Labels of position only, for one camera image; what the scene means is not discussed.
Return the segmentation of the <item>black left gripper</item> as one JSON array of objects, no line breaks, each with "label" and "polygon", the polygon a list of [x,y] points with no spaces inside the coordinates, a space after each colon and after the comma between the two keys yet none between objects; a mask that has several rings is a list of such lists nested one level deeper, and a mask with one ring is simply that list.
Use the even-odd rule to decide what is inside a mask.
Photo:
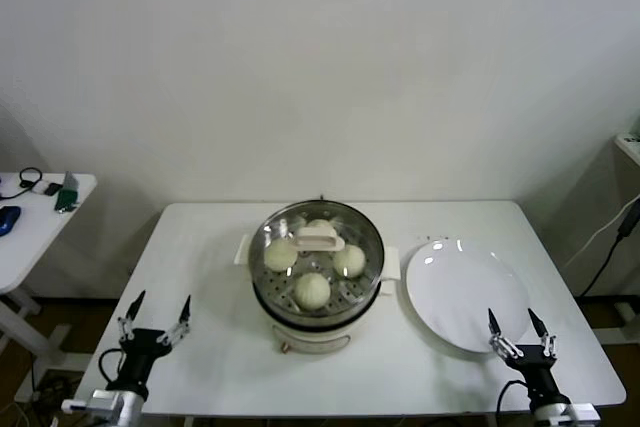
[{"label": "black left gripper", "polygon": [[165,331],[133,328],[133,322],[143,303],[142,290],[130,304],[124,317],[118,318],[119,341],[125,354],[119,380],[125,384],[145,386],[154,363],[168,355],[168,346],[175,346],[190,332],[191,296],[188,296],[178,322]]}]

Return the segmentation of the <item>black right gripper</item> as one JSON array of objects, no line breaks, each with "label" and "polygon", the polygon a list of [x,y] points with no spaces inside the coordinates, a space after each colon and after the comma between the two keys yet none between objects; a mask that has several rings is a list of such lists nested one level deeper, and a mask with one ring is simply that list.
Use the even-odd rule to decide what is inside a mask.
[{"label": "black right gripper", "polygon": [[502,334],[491,308],[488,309],[489,344],[511,369],[518,371],[527,385],[531,405],[569,404],[552,375],[557,358],[556,336],[551,335],[542,319],[531,309],[528,314],[539,337],[538,345],[515,345]]}]

